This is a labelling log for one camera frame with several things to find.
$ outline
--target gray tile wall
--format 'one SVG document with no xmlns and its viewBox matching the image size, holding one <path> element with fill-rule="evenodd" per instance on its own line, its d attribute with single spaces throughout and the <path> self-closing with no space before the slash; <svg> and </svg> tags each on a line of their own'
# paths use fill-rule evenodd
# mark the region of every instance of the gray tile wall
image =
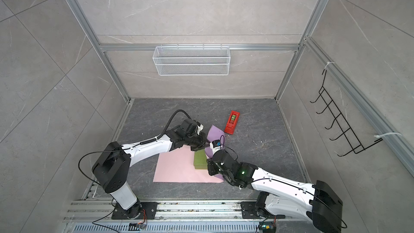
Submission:
<svg viewBox="0 0 414 233">
<path fill-rule="evenodd" d="M 108 52 L 135 98 L 273 98 L 293 51 L 232 51 L 227 76 L 160 76 L 152 51 Z"/>
<path fill-rule="evenodd" d="M 298 43 L 317 0 L 78 1 L 103 42 Z"/>
<path fill-rule="evenodd" d="M 163 44 L 298 43 L 317 0 L 78 1 L 101 43 Z M 152 52 L 108 54 L 131 97 L 272 98 L 293 52 L 234 51 L 220 77 L 161 77 Z"/>
<path fill-rule="evenodd" d="M 0 0 L 0 56 L 0 231 L 55 232 L 125 102 L 65 0 Z"/>
<path fill-rule="evenodd" d="M 343 219 L 350 232 L 412 232 L 414 180 L 390 148 L 380 142 L 361 153 L 339 157 L 350 150 L 345 137 L 329 140 L 338 137 L 340 129 L 336 123 L 325 128 L 333 122 L 328 110 L 316 114 L 326 106 L 321 99 L 310 102 L 318 97 L 323 68 L 306 49 L 280 101 L 310 179 L 327 182 L 343 200 Z M 372 144 L 377 133 L 345 92 L 330 75 L 324 85 L 361 143 Z M 330 107 L 335 114 L 339 112 L 333 104 Z M 347 129 L 343 120 L 339 123 Z M 351 134 L 347 135 L 354 143 Z"/>
<path fill-rule="evenodd" d="M 414 146 L 413 0 L 329 0 L 312 37 Z"/>
</svg>

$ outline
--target purple paper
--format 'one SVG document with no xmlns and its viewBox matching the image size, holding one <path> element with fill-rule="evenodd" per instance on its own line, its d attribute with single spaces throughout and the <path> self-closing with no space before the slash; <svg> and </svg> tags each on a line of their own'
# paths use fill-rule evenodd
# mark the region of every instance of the purple paper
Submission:
<svg viewBox="0 0 414 233">
<path fill-rule="evenodd" d="M 212 142 L 216 139 L 220 139 L 222 136 L 224 137 L 224 132 L 220 130 L 219 128 L 217 128 L 216 126 L 212 125 L 210 128 L 210 131 L 208 132 L 207 139 L 209 140 L 209 142 Z M 213 150 L 211 148 L 209 147 L 205 148 L 204 152 L 206 153 L 208 158 L 213 157 Z M 215 177 L 223 179 L 222 175 L 215 175 Z"/>
</svg>

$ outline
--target pink paper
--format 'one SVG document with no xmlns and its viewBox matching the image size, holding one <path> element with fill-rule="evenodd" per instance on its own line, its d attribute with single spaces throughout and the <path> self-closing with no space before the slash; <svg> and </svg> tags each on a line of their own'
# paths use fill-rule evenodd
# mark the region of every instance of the pink paper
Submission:
<svg viewBox="0 0 414 233">
<path fill-rule="evenodd" d="M 207 169 L 194 168 L 194 152 L 189 146 L 160 153 L 153 182 L 165 183 L 221 183 L 222 179 L 210 176 Z"/>
</svg>

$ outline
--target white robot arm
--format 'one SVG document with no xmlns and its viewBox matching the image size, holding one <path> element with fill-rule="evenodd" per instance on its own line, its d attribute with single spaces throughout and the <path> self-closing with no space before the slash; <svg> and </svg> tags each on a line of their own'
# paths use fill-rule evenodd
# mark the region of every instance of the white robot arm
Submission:
<svg viewBox="0 0 414 233">
<path fill-rule="evenodd" d="M 126 182 L 128 169 L 137 162 L 153 155 L 172 151 L 189 145 L 192 151 L 208 146 L 202 132 L 203 125 L 188 119 L 179 126 L 167 130 L 157 137 L 132 144 L 110 143 L 92 168 L 100 185 L 112 195 L 124 210 L 125 215 L 134 219 L 141 210 L 140 201 Z M 210 143 L 213 157 L 207 160 L 210 175 L 222 174 L 231 185 L 260 191 L 256 201 L 256 212 L 270 216 L 291 216 L 313 221 L 322 232 L 341 232 L 342 201 L 324 182 L 301 183 L 271 174 L 249 163 L 239 163 L 220 146 L 220 140 Z"/>
</svg>

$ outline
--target green block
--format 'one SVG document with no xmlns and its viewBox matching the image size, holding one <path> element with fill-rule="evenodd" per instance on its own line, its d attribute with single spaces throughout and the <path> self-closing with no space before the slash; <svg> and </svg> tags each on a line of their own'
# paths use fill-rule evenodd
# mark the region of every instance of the green block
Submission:
<svg viewBox="0 0 414 233">
<path fill-rule="evenodd" d="M 207 157 L 204 149 L 200 149 L 194 153 L 194 168 L 207 169 Z"/>
</svg>

